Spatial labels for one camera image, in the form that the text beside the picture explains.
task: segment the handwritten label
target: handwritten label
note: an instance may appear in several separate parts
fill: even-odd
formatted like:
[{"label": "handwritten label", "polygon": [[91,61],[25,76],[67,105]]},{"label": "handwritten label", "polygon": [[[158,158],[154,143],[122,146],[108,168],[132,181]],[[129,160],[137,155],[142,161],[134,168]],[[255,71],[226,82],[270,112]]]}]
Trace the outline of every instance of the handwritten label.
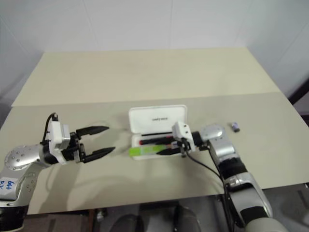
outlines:
[{"label": "handwritten label", "polygon": [[15,178],[0,178],[0,196],[15,195],[17,179]]}]

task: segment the black pen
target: black pen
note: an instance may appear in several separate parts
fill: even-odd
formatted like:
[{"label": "black pen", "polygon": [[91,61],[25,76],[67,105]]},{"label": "black pen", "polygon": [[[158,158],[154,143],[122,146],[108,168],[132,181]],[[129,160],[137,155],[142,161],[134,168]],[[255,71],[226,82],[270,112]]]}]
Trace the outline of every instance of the black pen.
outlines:
[{"label": "black pen", "polygon": [[168,149],[164,149],[162,151],[157,152],[157,155],[161,155],[161,156],[170,156],[170,155],[174,155],[180,153],[180,148],[168,148]]},{"label": "black pen", "polygon": [[166,136],[166,137],[140,140],[140,145],[145,145],[145,144],[157,144],[157,145],[158,144],[170,144],[173,141],[175,141],[173,136]]}]

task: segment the white table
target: white table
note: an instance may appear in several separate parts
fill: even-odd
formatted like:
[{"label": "white table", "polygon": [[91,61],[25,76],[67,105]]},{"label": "white table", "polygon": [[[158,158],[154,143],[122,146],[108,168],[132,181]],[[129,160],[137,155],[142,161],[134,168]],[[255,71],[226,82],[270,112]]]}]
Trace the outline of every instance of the white table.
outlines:
[{"label": "white table", "polygon": [[[75,69],[90,71],[89,65],[95,63],[91,69],[93,75],[98,76],[101,72],[103,79],[108,79],[105,69],[101,69],[105,64],[99,65],[97,59],[101,60],[104,57],[107,63],[113,64],[111,61],[113,59],[119,63],[119,58],[122,56],[133,57],[137,54],[142,56],[143,53],[144,58],[138,59],[138,62],[123,58],[120,62],[122,65],[118,69],[113,69],[114,72],[112,69],[106,71],[114,77],[112,81],[109,80],[110,87],[106,92],[95,91],[92,94],[91,91],[87,91],[82,95],[77,94],[77,100],[83,103],[74,100],[71,95],[69,98],[63,98],[69,93],[63,91],[63,87],[57,91],[53,90],[56,88],[55,79],[67,75],[68,80],[61,82],[62,86],[65,86],[74,79],[72,73],[76,73],[75,86],[71,85],[70,90],[80,92],[84,86],[90,86],[95,78],[89,75],[82,81],[83,75],[78,75],[80,72]],[[153,56],[168,59],[157,61]],[[186,60],[183,63],[187,67],[186,73],[184,73],[186,68],[179,65],[180,63],[174,64],[174,69],[169,68],[169,63],[175,62],[174,59],[170,59],[171,56],[175,56],[175,59],[178,56],[186,58],[183,58]],[[204,63],[204,60],[215,61],[209,65],[207,62]],[[154,65],[150,61],[161,62],[165,68],[153,73],[149,71]],[[48,79],[47,76],[56,66],[55,79]],[[153,74],[152,77],[161,78],[165,82],[163,88],[170,87],[181,91],[164,92],[163,96],[157,96],[153,94],[154,89],[159,88],[161,84],[153,82],[152,89],[142,91],[143,98],[139,91],[130,95],[133,87],[139,83],[139,78],[134,79],[134,67],[138,67],[135,71],[137,76],[143,76],[140,72]],[[119,86],[122,92],[118,96],[115,91],[118,87],[117,82],[124,78],[118,75],[125,74],[125,70],[131,70],[132,80],[126,82],[126,88]],[[163,78],[161,75],[167,74],[168,70],[170,75],[165,75]],[[45,82],[38,77],[39,73]],[[183,80],[184,76],[191,76],[196,81],[192,83],[189,79]],[[98,80],[98,83],[103,84],[104,81]],[[38,95],[33,97],[31,89],[34,92],[38,86],[41,86],[36,91]],[[93,89],[98,90],[98,85],[93,85]],[[56,93],[56,97],[51,97],[52,90]],[[117,101],[114,101],[110,94],[113,94]],[[187,105],[188,120],[193,131],[214,122],[225,126],[243,162],[262,188],[309,181],[307,168],[309,130],[284,95],[244,48],[115,52],[115,54],[64,53],[63,56],[61,53],[45,54],[14,103],[14,108],[0,131],[0,159],[4,159],[6,153],[17,145],[39,142],[47,116],[51,112],[57,112],[60,121],[68,123],[71,131],[89,125],[106,125],[111,128],[102,134],[85,137],[83,142],[88,152],[107,146],[115,146],[116,149],[106,157],[88,164],[71,163],[66,166],[57,164],[43,170],[30,203],[30,214],[222,193],[219,180],[189,159],[164,157],[136,161],[128,156],[132,135],[128,124],[129,109],[169,104]],[[227,124],[232,121],[239,123],[241,132],[233,133],[229,129]],[[207,151],[196,153],[194,156],[214,168]]]}]

